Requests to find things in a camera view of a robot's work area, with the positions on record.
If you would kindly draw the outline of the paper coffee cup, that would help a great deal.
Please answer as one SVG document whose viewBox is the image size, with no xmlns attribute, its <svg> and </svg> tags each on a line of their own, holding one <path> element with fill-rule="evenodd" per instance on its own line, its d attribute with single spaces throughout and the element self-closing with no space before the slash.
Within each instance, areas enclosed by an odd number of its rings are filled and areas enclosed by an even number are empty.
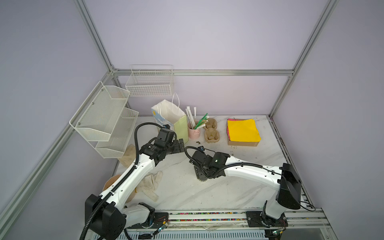
<svg viewBox="0 0 384 240">
<path fill-rule="evenodd" d="M 199 181 L 205 182 L 210 179 L 210 174 L 203 167 L 194 166 L 196 177 Z"/>
</svg>

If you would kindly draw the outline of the painted paper gift bag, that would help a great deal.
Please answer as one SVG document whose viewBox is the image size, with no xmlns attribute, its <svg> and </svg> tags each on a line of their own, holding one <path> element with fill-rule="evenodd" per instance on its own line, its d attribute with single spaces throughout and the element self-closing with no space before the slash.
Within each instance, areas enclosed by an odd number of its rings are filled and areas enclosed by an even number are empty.
<svg viewBox="0 0 384 240">
<path fill-rule="evenodd" d="M 155 123 L 163 126 L 169 125 L 177 134 L 177 139 L 182 139 L 186 144 L 189 141 L 188 120 L 185 112 L 180 108 L 180 98 L 173 94 L 172 101 L 163 100 L 151 108 Z"/>
</svg>

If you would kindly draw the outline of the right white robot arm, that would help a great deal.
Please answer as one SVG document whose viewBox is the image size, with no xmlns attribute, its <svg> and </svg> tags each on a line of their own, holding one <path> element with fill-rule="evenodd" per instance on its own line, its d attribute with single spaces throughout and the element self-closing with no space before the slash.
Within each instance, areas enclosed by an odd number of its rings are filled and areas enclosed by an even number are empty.
<svg viewBox="0 0 384 240">
<path fill-rule="evenodd" d="M 301 208 L 302 181 L 292 165 L 284 163 L 281 167 L 264 166 L 222 152 L 209 156 L 204 150 L 195 147 L 192 147 L 194 154 L 190 155 L 189 149 L 190 147 L 185 149 L 185 154 L 198 171 L 197 177 L 202 175 L 205 180 L 219 177 L 243 178 L 275 191 L 271 199 L 265 202 L 260 213 L 261 225 L 264 227 L 276 226 L 286 210 Z"/>
</svg>

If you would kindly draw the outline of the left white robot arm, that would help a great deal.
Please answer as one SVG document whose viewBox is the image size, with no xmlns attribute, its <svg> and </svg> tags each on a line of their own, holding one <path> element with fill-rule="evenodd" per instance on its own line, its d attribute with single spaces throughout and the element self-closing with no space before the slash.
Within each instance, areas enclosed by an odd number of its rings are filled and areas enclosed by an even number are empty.
<svg viewBox="0 0 384 240">
<path fill-rule="evenodd" d="M 85 226 L 80 239 L 92 230 L 100 239 L 115 240 L 126 228 L 140 225 L 149 228 L 155 221 L 155 208 L 139 203 L 125 208 L 131 193 L 168 155 L 185 150 L 183 139 L 168 126 L 160 127 L 159 133 L 142 147 L 138 146 L 138 130 L 134 131 L 136 156 L 131 166 L 98 196 L 90 195 L 85 202 Z"/>
</svg>

